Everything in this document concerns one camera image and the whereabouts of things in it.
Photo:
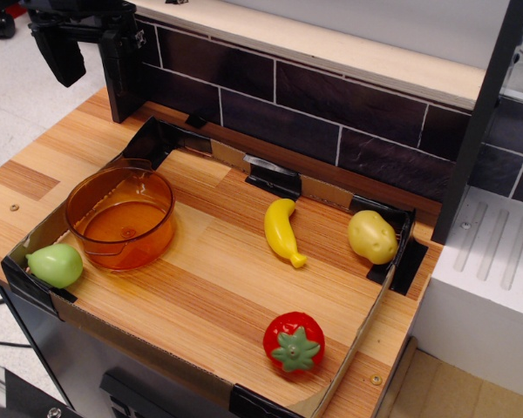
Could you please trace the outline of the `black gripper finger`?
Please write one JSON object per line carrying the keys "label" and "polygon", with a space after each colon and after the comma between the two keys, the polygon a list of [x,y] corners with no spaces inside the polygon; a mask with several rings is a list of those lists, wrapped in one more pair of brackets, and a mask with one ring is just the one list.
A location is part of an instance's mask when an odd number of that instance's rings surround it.
{"label": "black gripper finger", "polygon": [[142,31],[107,30],[99,41],[105,81],[117,97],[139,93]]}
{"label": "black gripper finger", "polygon": [[61,85],[70,87],[86,74],[85,60],[76,41],[57,30],[37,30],[32,36]]}

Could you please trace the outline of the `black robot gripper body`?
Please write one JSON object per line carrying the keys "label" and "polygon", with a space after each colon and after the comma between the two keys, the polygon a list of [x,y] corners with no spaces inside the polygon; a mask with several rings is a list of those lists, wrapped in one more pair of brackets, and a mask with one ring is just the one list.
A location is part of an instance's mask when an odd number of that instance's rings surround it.
{"label": "black robot gripper body", "polygon": [[134,36],[136,6],[128,1],[20,1],[36,39],[98,42],[106,33]]}

